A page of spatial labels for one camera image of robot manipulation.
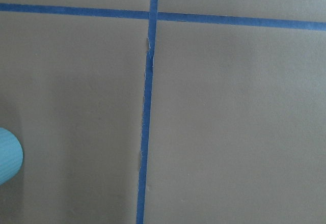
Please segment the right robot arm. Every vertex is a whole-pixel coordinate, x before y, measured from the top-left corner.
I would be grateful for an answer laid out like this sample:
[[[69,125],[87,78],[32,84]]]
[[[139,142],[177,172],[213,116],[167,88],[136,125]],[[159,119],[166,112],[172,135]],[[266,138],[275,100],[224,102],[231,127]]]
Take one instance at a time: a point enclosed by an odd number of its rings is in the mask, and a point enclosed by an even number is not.
[[[1,128],[1,185],[13,178],[23,163],[23,149],[17,137]]]

